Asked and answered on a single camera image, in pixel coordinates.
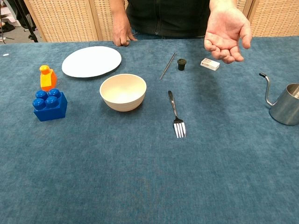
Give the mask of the person's left hand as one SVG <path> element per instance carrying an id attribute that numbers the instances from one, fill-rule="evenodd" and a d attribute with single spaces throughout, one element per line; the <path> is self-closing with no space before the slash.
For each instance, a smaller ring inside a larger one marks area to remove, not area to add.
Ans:
<path id="1" fill-rule="evenodd" d="M 224 63 L 244 60 L 239 48 L 249 49 L 252 40 L 251 26 L 247 17 L 236 7 L 235 0 L 211 0 L 204 47 L 216 60 Z"/>

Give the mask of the person's right hand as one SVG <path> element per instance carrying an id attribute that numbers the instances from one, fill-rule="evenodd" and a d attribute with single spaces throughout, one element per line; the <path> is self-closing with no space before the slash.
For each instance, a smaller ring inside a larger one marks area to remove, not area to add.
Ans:
<path id="1" fill-rule="evenodd" d="M 137 41 L 128 23 L 119 23 L 113 26 L 113 43 L 115 46 L 128 46 L 130 41 Z"/>

